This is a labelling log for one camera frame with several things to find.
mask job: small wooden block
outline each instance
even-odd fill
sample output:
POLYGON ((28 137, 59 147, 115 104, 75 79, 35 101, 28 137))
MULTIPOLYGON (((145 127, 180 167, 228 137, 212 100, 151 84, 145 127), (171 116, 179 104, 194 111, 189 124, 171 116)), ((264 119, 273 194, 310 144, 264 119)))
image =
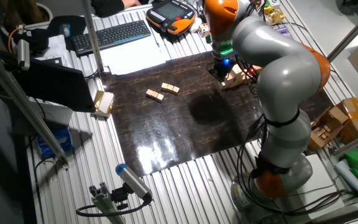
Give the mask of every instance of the small wooden block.
POLYGON ((226 84, 232 83, 234 80, 234 76, 232 76, 230 73, 227 75, 226 80, 224 81, 226 84))
POLYGON ((162 83, 161 90, 166 91, 168 93, 172 93, 174 95, 178 95, 179 87, 173 86, 171 84, 162 83))
POLYGON ((173 89, 173 85, 168 84, 167 89, 168 89, 168 90, 172 90, 172 89, 173 89))
POLYGON ((174 86, 172 91, 176 93, 174 93, 175 95, 177 95, 179 93, 179 87, 174 86))
POLYGON ((242 73, 242 70, 238 64, 235 64, 233 68, 231 69, 231 73, 233 76, 237 76, 238 74, 242 73))
POLYGON ((324 125, 324 129, 327 131, 327 132, 331 132, 331 129, 328 127, 328 126, 326 126, 326 125, 324 125))
POLYGON ((159 93, 156 100, 161 103, 162 99, 164 99, 164 96, 159 93))
POLYGON ((156 91, 153 91, 152 97, 158 97, 158 93, 156 91))
POLYGON ((147 90, 146 91, 146 96, 149 97, 150 99, 153 99, 159 103, 162 102, 162 99, 164 98, 164 96, 160 93, 157 93, 156 91, 153 90, 147 90))
POLYGON ((317 133, 320 130, 320 127, 317 127, 313 130, 313 133, 317 133))

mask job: keyboard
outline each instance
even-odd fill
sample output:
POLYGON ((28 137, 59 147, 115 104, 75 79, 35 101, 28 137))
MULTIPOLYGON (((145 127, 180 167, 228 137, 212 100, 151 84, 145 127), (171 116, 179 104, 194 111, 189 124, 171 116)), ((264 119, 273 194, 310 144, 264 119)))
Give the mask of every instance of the keyboard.
MULTIPOLYGON (((150 35, 151 33, 144 21, 129 22, 96 31, 100 50, 126 44, 150 35)), ((89 34, 75 36, 72 41, 77 57, 93 53, 89 34)))

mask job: black cable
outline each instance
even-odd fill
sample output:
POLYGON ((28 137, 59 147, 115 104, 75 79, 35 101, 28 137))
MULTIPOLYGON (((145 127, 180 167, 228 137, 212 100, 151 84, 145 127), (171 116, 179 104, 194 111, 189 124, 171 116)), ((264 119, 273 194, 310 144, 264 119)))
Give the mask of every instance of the black cable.
POLYGON ((296 27, 299 27, 299 28, 302 28, 303 30, 305 30, 308 34, 309 34, 309 36, 310 37, 312 37, 311 36, 311 34, 310 34, 310 32, 308 31, 308 29, 306 29, 305 27, 303 27, 303 26, 301 26, 301 25, 299 25, 299 24, 296 24, 296 23, 294 23, 294 22, 279 22, 278 24, 274 24, 274 25, 272 25, 272 26, 279 26, 279 25, 290 25, 290 26, 296 26, 296 27))
POLYGON ((300 194, 287 195, 287 197, 299 196, 299 195, 304 195, 304 194, 312 193, 312 192, 315 192, 315 191, 317 191, 317 190, 327 189, 327 188, 332 187, 332 186, 334 186, 334 185, 336 184, 336 183, 335 183, 335 180, 336 180, 338 177, 339 177, 339 175, 336 176, 333 180, 331 180, 331 181, 334 182, 334 183, 331 184, 331 185, 329 185, 329 186, 319 187, 319 188, 317 188, 317 189, 309 190, 309 191, 307 191, 307 192, 303 192, 303 193, 300 193, 300 194))
POLYGON ((37 165, 36 165, 35 168, 34 168, 34 171, 37 170, 38 166, 41 165, 41 163, 43 163, 43 162, 52 162, 52 161, 46 161, 46 160, 47 160, 47 159, 50 159, 50 158, 53 158, 53 157, 55 157, 55 155, 52 155, 52 156, 50 156, 50 157, 46 157, 45 159, 42 159, 39 163, 37 163, 37 165))
POLYGON ((34 136, 34 137, 32 137, 32 138, 30 138, 29 140, 30 140, 30 142, 25 146, 25 149, 27 149, 31 144, 32 144, 32 142, 34 141, 34 139, 36 138, 37 136, 34 136))
POLYGON ((77 213, 77 215, 82 216, 82 217, 111 217, 111 216, 125 215, 125 214, 129 214, 129 213, 132 213, 132 212, 139 211, 140 209, 142 209, 147 204, 148 204, 147 202, 143 202, 143 204, 140 205, 139 207, 130 209, 128 211, 123 211, 123 212, 109 212, 109 213, 84 213, 84 212, 80 212, 80 211, 85 210, 85 209, 96 208, 95 205, 87 205, 87 206, 84 206, 84 207, 81 207, 81 208, 75 210, 75 212, 77 213))
POLYGON ((11 65, 13 65, 13 66, 19 68, 19 69, 22 69, 22 67, 21 67, 20 65, 18 65, 17 63, 14 63, 14 62, 12 62, 12 61, 10 61, 10 60, 8 60, 8 59, 2 57, 2 56, 0 56, 0 59, 1 59, 2 61, 6 62, 6 63, 9 63, 9 64, 11 64, 11 65))
POLYGON ((197 13, 197 16, 199 17, 200 14, 199 14, 198 10, 192 4, 190 4, 190 2, 188 0, 184 0, 184 1, 186 2, 186 4, 188 6, 190 6, 197 13))
POLYGON ((354 204, 357 204, 357 203, 358 203, 358 201, 353 202, 353 203, 351 203, 350 205, 354 205, 354 204))
MULTIPOLYGON (((250 134, 247 135, 247 139, 246 139, 246 142, 250 139, 250 134)), ((327 194, 327 195, 324 195, 322 197, 320 197, 319 199, 303 206, 303 207, 300 207, 300 208, 297 208, 296 210, 292 210, 292 211, 289 211, 289 212, 285 212, 283 210, 277 210, 275 208, 272 208, 272 207, 268 207, 266 205, 263 205, 262 203, 260 203, 257 199, 256 199, 256 196, 249 190, 251 189, 250 187, 250 177, 249 177, 249 180, 248 180, 248 187, 244 181, 244 174, 243 174, 243 169, 240 169, 239 168, 239 165, 240 165, 240 161, 241 161, 241 164, 244 164, 244 162, 242 161, 242 155, 245 151, 245 145, 243 144, 241 147, 240 147, 240 150, 238 151, 238 158, 237 158, 237 165, 236 165, 236 172, 237 172, 237 180, 238 180, 238 183, 240 185, 240 188, 241 190, 243 191, 243 193, 245 194, 245 196, 251 201, 251 202, 254 202, 256 205, 270 211, 270 212, 273 212, 273 213, 277 213, 277 214, 283 214, 283 215, 290 215, 290 216, 297 216, 297 215, 306 215, 306 214, 309 214, 309 213, 312 213, 312 212, 315 212, 316 210, 319 210, 321 208, 324 208, 324 207, 327 207, 333 203, 335 203, 337 200, 339 200, 341 198, 341 194, 345 193, 346 190, 341 190, 341 191, 337 191, 337 192, 333 192, 333 193, 330 193, 330 194, 327 194), (320 202, 319 204, 315 205, 313 208, 307 210, 307 211, 303 211, 303 212, 297 212, 301 209, 304 209, 304 208, 307 208, 313 204, 316 204, 320 202)))
POLYGON ((264 18, 264 22, 266 22, 266 17, 265 17, 265 6, 266 6, 266 2, 268 0, 265 0, 265 2, 261 5, 260 7, 260 12, 262 12, 262 17, 264 18))
POLYGON ((84 79, 92 78, 92 77, 95 76, 97 73, 98 73, 98 71, 96 70, 92 75, 88 75, 88 76, 84 77, 84 79))
POLYGON ((247 85, 249 87, 249 91, 250 93, 254 96, 254 97, 258 97, 257 93, 256 93, 256 87, 255 82, 257 81, 257 77, 253 77, 252 74, 249 74, 249 67, 238 57, 237 54, 234 54, 235 58, 236 58, 236 62, 239 66, 239 68, 242 70, 242 72, 244 72, 244 74, 246 75, 246 82, 247 85))
POLYGON ((40 108, 41 108, 41 110, 42 110, 42 114, 44 115, 44 121, 46 121, 46 120, 47 120, 47 117, 46 117, 46 115, 45 115, 44 109, 42 108, 40 102, 38 102, 38 100, 37 100, 36 98, 34 98, 34 100, 35 100, 35 102, 37 102, 38 106, 40 106, 40 108))
POLYGON ((347 88, 347 86, 345 85, 345 82, 343 81, 343 79, 341 78, 341 76, 338 74, 338 72, 336 72, 335 70, 332 70, 332 69, 331 69, 331 72, 335 73, 335 74, 338 76, 338 78, 341 80, 341 82, 343 83, 343 85, 345 86, 346 90, 347 90, 349 93, 352 93, 352 92, 347 88))

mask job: cable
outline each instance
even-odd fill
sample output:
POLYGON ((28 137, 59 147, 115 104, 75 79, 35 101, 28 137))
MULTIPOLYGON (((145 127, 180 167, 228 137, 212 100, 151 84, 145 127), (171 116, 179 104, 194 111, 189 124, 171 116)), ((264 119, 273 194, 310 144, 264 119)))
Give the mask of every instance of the cable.
MULTIPOLYGON (((264 127, 266 124, 261 124, 260 126, 258 126, 257 128, 255 128, 255 130, 251 130, 251 132, 248 133, 247 135, 247 139, 246 139, 246 142, 252 137, 252 134, 255 135, 255 133, 257 133, 258 130, 260 130, 262 127, 264 127)), ((272 212, 272 213, 277 213, 277 214, 282 214, 282 215, 289 215, 289 216, 297 216, 297 215, 306 215, 306 214, 309 214, 309 213, 312 213, 312 212, 315 212, 319 209, 322 209, 324 207, 327 207, 333 203, 335 203, 337 200, 339 200, 341 198, 341 195, 343 193, 346 193, 347 191, 346 190, 340 190, 340 191, 337 191, 337 192, 333 192, 333 193, 330 193, 330 194, 327 194, 327 195, 324 195, 320 198, 318 198, 317 200, 303 206, 303 207, 300 207, 300 208, 297 208, 296 210, 292 210, 292 211, 283 211, 283 210, 279 210, 279 209, 276 209, 276 208, 272 208, 272 207, 269 207, 269 206, 266 206, 262 203, 260 203, 256 196, 253 194, 253 192, 250 190, 251 187, 250 187, 250 177, 248 179, 248 187, 245 183, 245 180, 244 180, 244 174, 243 174, 243 169, 240 169, 239 168, 239 165, 240 165, 240 161, 241 163, 244 165, 244 162, 242 160, 240 160, 240 158, 242 158, 242 155, 245 151, 245 144, 243 144, 241 147, 240 147, 240 150, 238 151, 238 158, 237 158, 237 165, 236 165, 236 172, 237 172, 237 179, 238 179, 238 183, 240 185, 240 188, 241 190, 243 191, 243 193, 245 194, 245 196, 251 201, 251 202, 254 202, 256 205, 272 212), (314 204, 318 203, 317 205, 315 205, 313 208, 311 209, 308 209, 306 211, 301 211, 299 212, 299 210, 302 210, 302 209, 306 209, 307 207, 310 207, 314 204)))
POLYGON ((42 159, 39 163, 37 163, 37 165, 35 166, 35 168, 34 168, 34 171, 36 171, 37 170, 37 167, 39 166, 39 165, 41 165, 41 163, 43 163, 43 162, 52 162, 52 161, 46 161, 47 159, 50 159, 50 158, 54 158, 55 157, 55 155, 52 155, 52 156, 50 156, 50 157, 46 157, 45 159, 42 159))
POLYGON ((262 17, 264 18, 264 22, 266 22, 266 16, 265 16, 265 6, 266 6, 267 0, 261 5, 260 12, 262 13, 262 17))
POLYGON ((84 79, 92 78, 92 77, 95 76, 97 73, 98 73, 98 71, 96 70, 92 75, 88 75, 88 76, 84 77, 84 79))
POLYGON ((9 39, 7 41, 7 49, 9 50, 9 53, 12 53, 12 49, 11 49, 11 40, 12 40, 12 36, 15 32, 17 32, 19 30, 19 28, 14 29, 11 34, 9 35, 9 39))
POLYGON ((38 100, 36 98, 33 97, 33 99, 35 100, 35 102, 37 102, 38 106, 40 106, 41 110, 42 110, 42 114, 44 115, 44 121, 47 121, 47 117, 45 115, 45 111, 44 109, 42 108, 40 102, 38 102, 38 100))
POLYGON ((334 183, 331 184, 331 185, 329 185, 329 186, 319 187, 319 188, 317 188, 317 189, 309 190, 309 191, 307 191, 307 192, 303 192, 303 193, 300 193, 300 194, 287 195, 287 197, 299 196, 299 195, 304 195, 304 194, 312 193, 312 192, 315 192, 315 191, 317 191, 317 190, 327 189, 327 188, 332 187, 332 186, 334 186, 334 185, 336 184, 336 183, 335 183, 335 180, 336 180, 338 177, 339 177, 339 175, 336 176, 333 180, 331 180, 331 181, 334 182, 334 183))
POLYGON ((22 67, 21 67, 20 65, 18 65, 17 63, 14 63, 14 62, 12 62, 12 61, 10 61, 10 60, 8 60, 8 59, 2 57, 2 56, 0 56, 0 59, 1 59, 2 61, 6 62, 6 63, 10 63, 11 65, 13 65, 13 66, 15 66, 15 67, 17 67, 17 68, 19 68, 19 69, 22 68, 22 67))
POLYGON ((184 1, 186 2, 186 4, 188 6, 190 6, 197 13, 197 16, 199 17, 200 14, 199 14, 198 10, 192 4, 190 4, 190 2, 188 0, 184 0, 184 1))
POLYGON ((84 212, 80 212, 82 210, 86 210, 86 209, 89 209, 89 208, 96 208, 95 205, 87 205, 87 206, 84 206, 84 207, 81 207, 81 208, 75 210, 75 212, 77 213, 77 215, 82 216, 82 217, 111 217, 111 216, 125 215, 125 214, 129 214, 129 213, 132 213, 132 212, 139 211, 140 209, 142 209, 147 204, 148 203, 145 201, 139 207, 130 209, 128 211, 123 211, 123 212, 109 212, 109 213, 84 213, 84 212))
POLYGON ((254 97, 258 97, 257 93, 256 93, 256 87, 254 86, 255 82, 257 81, 257 77, 254 77, 252 74, 250 74, 249 71, 249 66, 247 66, 246 63, 244 63, 241 58, 238 57, 237 54, 234 54, 235 58, 236 58, 236 62, 239 65, 239 68, 242 70, 242 72, 244 72, 244 74, 246 75, 246 82, 247 85, 249 87, 249 91, 250 93, 254 96, 254 97))
POLYGON ((25 146, 25 149, 27 149, 31 144, 32 142, 34 141, 34 139, 36 138, 37 136, 34 136, 33 138, 30 138, 30 142, 25 146))

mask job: white paper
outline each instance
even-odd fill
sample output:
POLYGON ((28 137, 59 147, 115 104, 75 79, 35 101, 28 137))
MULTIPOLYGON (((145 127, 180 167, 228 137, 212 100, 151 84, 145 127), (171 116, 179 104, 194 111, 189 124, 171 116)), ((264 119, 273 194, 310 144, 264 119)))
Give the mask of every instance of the white paper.
MULTIPOLYGON (((306 158, 311 163, 311 166, 313 168, 313 174, 310 177, 310 179, 307 181, 307 183, 304 186, 302 186, 301 188, 299 188, 298 193, 302 194, 302 193, 308 192, 310 190, 314 190, 317 188, 327 187, 327 186, 332 185, 333 182, 329 178, 328 173, 327 173, 323 163, 321 162, 320 158, 316 154, 311 155, 311 156, 306 156, 306 158)), ((317 198, 320 198, 326 194, 333 193, 335 191, 336 191, 336 187, 331 186, 326 189, 320 189, 320 190, 316 190, 314 192, 310 192, 308 194, 300 195, 300 198, 301 198, 303 204, 306 205, 306 204, 309 204, 310 202, 315 201, 317 198)), ((313 212, 313 213, 309 214, 309 217, 311 219, 314 219, 314 218, 320 217, 321 215, 325 215, 331 211, 337 210, 342 207, 344 207, 343 201, 342 201, 342 199, 339 199, 332 205, 330 205, 324 209, 318 210, 317 212, 313 212)))
POLYGON ((57 58, 57 57, 63 57, 64 67, 72 68, 67 55, 64 35, 49 37, 49 45, 47 51, 44 53, 42 57, 35 58, 35 59, 46 60, 46 59, 57 58))
POLYGON ((100 53, 104 66, 108 66, 113 75, 126 75, 165 63, 152 35, 100 53))

